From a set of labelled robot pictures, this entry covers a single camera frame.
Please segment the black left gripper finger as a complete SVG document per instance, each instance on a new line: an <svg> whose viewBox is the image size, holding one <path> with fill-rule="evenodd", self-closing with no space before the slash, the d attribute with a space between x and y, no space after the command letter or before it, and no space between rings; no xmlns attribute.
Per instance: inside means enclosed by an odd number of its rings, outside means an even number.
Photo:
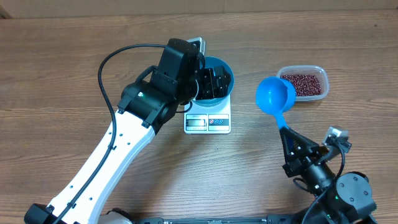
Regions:
<svg viewBox="0 0 398 224"><path fill-rule="evenodd" d="M198 99L210 100L214 98L213 88L213 74L212 68L205 68L198 78Z"/></svg>
<svg viewBox="0 0 398 224"><path fill-rule="evenodd" d="M213 88L215 98L224 98L228 95L228 87L231 83L231 75L224 66L214 67Z"/></svg>

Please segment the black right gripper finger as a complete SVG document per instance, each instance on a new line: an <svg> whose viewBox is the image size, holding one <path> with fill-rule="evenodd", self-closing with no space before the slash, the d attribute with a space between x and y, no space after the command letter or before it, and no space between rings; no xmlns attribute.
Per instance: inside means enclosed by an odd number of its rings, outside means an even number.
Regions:
<svg viewBox="0 0 398 224"><path fill-rule="evenodd" d="M289 128L283 127L279 130L280 137L282 140L282 146L284 149L285 162L294 160L294 139L292 138L292 132Z"/></svg>
<svg viewBox="0 0 398 224"><path fill-rule="evenodd" d="M309 138L299 134L298 132L290 129L292 138L294 139L294 153L295 155L307 155L316 153L319 150L319 144L310 140Z"/></svg>

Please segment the blue plastic measuring scoop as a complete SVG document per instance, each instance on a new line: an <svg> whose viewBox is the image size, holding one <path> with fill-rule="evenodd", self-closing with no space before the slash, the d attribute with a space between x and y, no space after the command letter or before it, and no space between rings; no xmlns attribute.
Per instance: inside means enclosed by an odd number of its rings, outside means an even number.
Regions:
<svg viewBox="0 0 398 224"><path fill-rule="evenodd" d="M256 90L256 104L264 113L275 118L279 129L287 127L283 113L293 107L295 99L293 84L278 77L265 78Z"/></svg>

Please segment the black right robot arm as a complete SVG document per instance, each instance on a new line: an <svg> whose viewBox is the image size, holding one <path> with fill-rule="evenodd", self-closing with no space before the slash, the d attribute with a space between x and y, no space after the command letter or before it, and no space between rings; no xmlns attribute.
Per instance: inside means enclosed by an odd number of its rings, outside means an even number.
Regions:
<svg viewBox="0 0 398 224"><path fill-rule="evenodd" d="M284 223L375 223L368 177L360 172L344 173L346 154L351 149L348 131L329 127L321 144L283 127L280 136L287 177L312 194L308 208L290 215L277 215Z"/></svg>

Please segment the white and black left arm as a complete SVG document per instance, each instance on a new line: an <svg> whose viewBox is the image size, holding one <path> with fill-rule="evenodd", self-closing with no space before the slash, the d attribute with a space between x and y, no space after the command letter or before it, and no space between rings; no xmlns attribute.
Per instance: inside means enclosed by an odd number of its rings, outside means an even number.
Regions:
<svg viewBox="0 0 398 224"><path fill-rule="evenodd" d="M27 224L131 223L129 215L103 207L134 158L160 128L195 100L224 98L233 82L227 63L205 55L200 39L170 39L157 65L145 69L110 107L106 134L71 182L48 205L33 204Z"/></svg>

